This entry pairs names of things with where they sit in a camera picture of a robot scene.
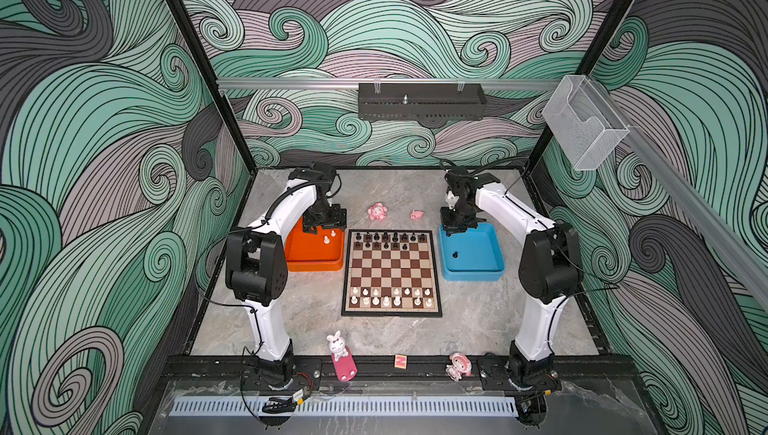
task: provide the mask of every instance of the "orange tray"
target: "orange tray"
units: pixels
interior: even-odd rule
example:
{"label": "orange tray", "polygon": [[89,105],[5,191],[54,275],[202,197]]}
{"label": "orange tray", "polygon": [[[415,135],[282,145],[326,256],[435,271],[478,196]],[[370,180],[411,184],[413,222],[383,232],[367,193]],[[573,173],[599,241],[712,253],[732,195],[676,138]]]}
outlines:
{"label": "orange tray", "polygon": [[[324,243],[325,237],[331,242]],[[337,271],[344,267],[344,230],[317,228],[317,235],[304,233],[302,219],[286,240],[288,271]]]}

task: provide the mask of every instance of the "robotic arm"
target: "robotic arm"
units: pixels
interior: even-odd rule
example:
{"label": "robotic arm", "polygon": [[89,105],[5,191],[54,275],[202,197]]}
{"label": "robotic arm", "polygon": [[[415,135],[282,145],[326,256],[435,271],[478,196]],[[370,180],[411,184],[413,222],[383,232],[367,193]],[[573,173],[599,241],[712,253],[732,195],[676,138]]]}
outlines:
{"label": "robotic arm", "polygon": [[254,339],[259,341],[254,355],[275,383],[288,381],[293,370],[293,348],[280,302],[288,280],[285,242],[301,217],[306,233],[316,234],[318,226],[346,228],[346,209],[326,195],[334,178],[336,170],[329,164],[297,168],[280,197],[250,225],[253,229],[226,240],[226,287],[246,307]]}
{"label": "robotic arm", "polygon": [[441,208],[440,217],[448,236],[477,228],[482,219],[475,215],[485,211],[523,246],[518,275],[528,295],[522,326],[510,346],[510,379],[520,388],[557,388],[549,377],[554,361],[550,340],[562,307],[582,279],[576,229],[529,208],[492,174],[469,174],[454,167],[446,173],[446,181],[448,207]]}

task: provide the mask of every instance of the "wave pattern wallpaper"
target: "wave pattern wallpaper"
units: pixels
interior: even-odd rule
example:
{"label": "wave pattern wallpaper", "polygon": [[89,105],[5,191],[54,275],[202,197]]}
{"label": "wave pattern wallpaper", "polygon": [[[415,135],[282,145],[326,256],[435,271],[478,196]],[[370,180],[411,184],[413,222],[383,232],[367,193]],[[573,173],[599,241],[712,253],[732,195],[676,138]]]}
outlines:
{"label": "wave pattern wallpaper", "polygon": [[[768,0],[636,0],[594,75],[768,266]],[[768,316],[643,161],[620,145],[574,172],[556,143],[536,181],[580,231],[586,289],[670,433],[768,426]]]}
{"label": "wave pattern wallpaper", "polygon": [[3,432],[135,433],[248,174],[164,0],[0,0],[0,66]]}
{"label": "wave pattern wallpaper", "polygon": [[[609,0],[184,0],[220,77],[560,78]],[[492,92],[488,118],[363,122],[356,92],[233,90],[261,166],[479,165],[523,157],[548,95]]]}

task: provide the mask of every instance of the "blue tray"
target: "blue tray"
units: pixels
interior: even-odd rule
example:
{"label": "blue tray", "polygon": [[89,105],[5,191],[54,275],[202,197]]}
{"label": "blue tray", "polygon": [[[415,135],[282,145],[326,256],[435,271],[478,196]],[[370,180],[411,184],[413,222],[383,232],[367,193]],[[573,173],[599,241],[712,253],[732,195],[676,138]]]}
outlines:
{"label": "blue tray", "polygon": [[504,256],[493,225],[448,237],[440,228],[442,276],[449,281],[496,281],[504,274]]}

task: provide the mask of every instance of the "white bunny figurine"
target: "white bunny figurine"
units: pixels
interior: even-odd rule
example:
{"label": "white bunny figurine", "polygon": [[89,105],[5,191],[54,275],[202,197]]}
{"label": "white bunny figurine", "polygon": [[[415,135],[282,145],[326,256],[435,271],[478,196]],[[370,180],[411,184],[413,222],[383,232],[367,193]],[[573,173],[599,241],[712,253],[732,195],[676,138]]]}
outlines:
{"label": "white bunny figurine", "polygon": [[333,353],[333,361],[339,361],[341,357],[347,357],[350,355],[350,352],[346,349],[346,341],[344,340],[344,337],[341,336],[341,331],[337,331],[335,335],[328,335],[328,347],[331,349],[331,353]]}

